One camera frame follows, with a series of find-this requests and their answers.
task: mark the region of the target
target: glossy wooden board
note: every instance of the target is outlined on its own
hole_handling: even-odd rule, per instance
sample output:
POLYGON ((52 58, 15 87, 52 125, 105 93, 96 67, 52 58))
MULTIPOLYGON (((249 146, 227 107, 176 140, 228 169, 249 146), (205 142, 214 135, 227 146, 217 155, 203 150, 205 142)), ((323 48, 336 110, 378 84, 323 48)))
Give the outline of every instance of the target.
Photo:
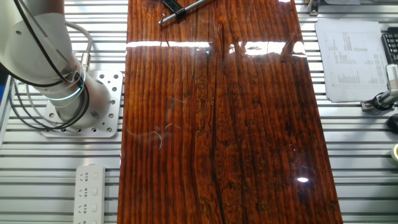
POLYGON ((118 223, 342 223, 294 2, 162 13, 129 1, 118 223))

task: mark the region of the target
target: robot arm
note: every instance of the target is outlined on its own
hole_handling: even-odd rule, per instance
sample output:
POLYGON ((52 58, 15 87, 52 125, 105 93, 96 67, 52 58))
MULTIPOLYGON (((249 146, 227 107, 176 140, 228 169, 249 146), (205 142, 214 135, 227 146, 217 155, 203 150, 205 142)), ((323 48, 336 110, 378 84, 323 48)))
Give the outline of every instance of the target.
POLYGON ((57 128, 84 128, 105 115, 109 91, 72 54, 64 0, 0 1, 0 27, 0 66, 49 99, 65 122, 57 128))

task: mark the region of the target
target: paper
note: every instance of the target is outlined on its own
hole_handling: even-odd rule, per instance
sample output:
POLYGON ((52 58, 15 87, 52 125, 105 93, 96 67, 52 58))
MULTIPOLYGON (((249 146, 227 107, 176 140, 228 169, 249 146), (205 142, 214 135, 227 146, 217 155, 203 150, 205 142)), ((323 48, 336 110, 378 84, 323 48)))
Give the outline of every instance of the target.
POLYGON ((360 5, 360 0, 325 0, 328 4, 360 5))
POLYGON ((379 23, 320 20, 315 29, 329 100, 365 101, 387 91, 379 23))

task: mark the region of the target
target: white power strip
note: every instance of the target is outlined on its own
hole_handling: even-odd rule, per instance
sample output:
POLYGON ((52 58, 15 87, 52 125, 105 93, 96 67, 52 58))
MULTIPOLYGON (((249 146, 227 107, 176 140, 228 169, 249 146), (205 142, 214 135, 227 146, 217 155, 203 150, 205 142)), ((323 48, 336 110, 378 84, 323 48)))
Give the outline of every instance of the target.
POLYGON ((105 167, 81 166, 76 170, 73 224, 103 224, 105 167))

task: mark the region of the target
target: mounting plate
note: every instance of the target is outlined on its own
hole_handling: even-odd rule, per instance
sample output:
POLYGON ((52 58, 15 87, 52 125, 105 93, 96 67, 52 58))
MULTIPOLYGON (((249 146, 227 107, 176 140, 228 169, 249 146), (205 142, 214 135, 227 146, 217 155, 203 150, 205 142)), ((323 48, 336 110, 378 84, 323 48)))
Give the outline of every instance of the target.
MULTIPOLYGON (((111 95, 111 102, 106 114, 93 123, 88 128, 74 128, 69 127, 57 131, 42 131, 43 135, 48 138, 111 138, 118 132, 118 120, 120 101, 123 87, 123 74, 121 72, 112 71, 89 71, 91 77, 101 81, 109 90, 111 95)), ((58 117, 54 105, 50 102, 45 109, 45 117, 51 121, 62 123, 63 121, 58 117)))

